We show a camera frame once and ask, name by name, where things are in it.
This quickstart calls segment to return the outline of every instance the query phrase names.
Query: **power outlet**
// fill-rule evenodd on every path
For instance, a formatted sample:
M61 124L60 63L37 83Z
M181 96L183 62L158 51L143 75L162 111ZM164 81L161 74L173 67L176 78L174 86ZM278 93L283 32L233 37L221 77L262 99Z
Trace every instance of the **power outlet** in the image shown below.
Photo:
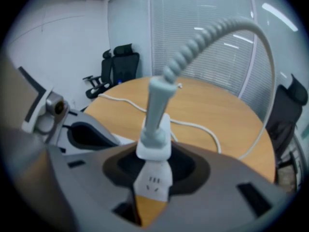
M136 195L167 202L173 176L167 161L147 160L133 184Z

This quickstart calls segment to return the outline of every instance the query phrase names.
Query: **wooden table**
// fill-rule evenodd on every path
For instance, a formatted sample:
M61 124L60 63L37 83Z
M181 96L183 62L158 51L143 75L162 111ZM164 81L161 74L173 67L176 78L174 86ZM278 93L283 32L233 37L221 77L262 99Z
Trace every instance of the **wooden table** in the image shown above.
M105 94L131 100L147 107L149 77L117 85ZM170 100L166 112L173 119L202 125L213 131L222 154L235 158L243 155L256 139L262 122L243 101L228 91L214 85L188 78L178 78L183 84ZM85 110L110 132L138 140L145 113L124 101L111 101L104 97L95 99ZM171 124L171 129L181 143L217 151L213 138L205 131L188 126ZM242 162L270 182L275 178L275 156L268 133L264 131L258 144ZM137 197L143 226L147 226L166 204Z

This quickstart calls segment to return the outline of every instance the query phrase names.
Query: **gray hose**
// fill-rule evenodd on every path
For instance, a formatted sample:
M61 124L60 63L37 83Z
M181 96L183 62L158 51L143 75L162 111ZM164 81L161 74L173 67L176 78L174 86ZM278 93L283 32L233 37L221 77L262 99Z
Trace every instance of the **gray hose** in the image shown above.
M169 61L168 65L163 69L163 78L167 82L174 84L177 77L180 76L181 72L199 55L199 53L204 51L207 47L209 47L212 43L216 42L218 39L238 30L251 31L260 38L266 49L272 74L272 91L270 94L270 102L262 129L260 130L256 140L254 141L250 149L239 158L242 159L253 150L253 148L259 141L261 135L263 134L264 128L268 122L273 107L276 89L276 72L274 66L274 59L271 53L270 44L259 25L257 25L250 19L240 16L220 19L216 23L211 23L210 25L207 25L204 30L201 30L199 33L197 33L192 39L190 39L185 45L183 45L178 52L176 52L174 57Z

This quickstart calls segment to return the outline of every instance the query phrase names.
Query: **white wall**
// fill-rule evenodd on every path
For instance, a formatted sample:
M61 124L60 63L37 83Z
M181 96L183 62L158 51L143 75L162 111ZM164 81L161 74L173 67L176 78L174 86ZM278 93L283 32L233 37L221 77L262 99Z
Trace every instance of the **white wall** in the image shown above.
M103 0L31 0L6 39L16 68L23 66L54 85L70 106L90 104L82 78L100 75L109 49Z
M106 43L108 46L110 46L110 40L109 40L109 35L108 35L108 1L109 0L104 0L103 5L102 5L102 28L103 28L103 36L104 38L107 38Z
M119 45L132 44L140 54L136 77L151 76L151 43L149 0L109 0L108 34L113 50Z

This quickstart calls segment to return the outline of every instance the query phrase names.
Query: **black office chair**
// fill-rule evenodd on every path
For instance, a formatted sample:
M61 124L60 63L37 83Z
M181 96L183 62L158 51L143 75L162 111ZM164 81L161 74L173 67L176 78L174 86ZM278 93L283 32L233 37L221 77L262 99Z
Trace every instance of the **black office chair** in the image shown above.
M91 76L83 78L83 80L90 82L93 87L86 91L86 96L89 99L94 99L98 97L99 94L105 92L106 90L112 87L112 82L111 82L112 61L113 61L113 58L111 56L110 50L104 52L103 61L101 64L102 65L101 76L93 77L91 75Z
M133 52L132 44L116 47L112 63L113 85L135 79L139 60L140 55Z
M292 84L286 89L279 85L266 130L270 136L274 151L276 169L286 166L281 156L291 142L296 123L301 116L302 106L307 104L308 93L304 86L292 75Z

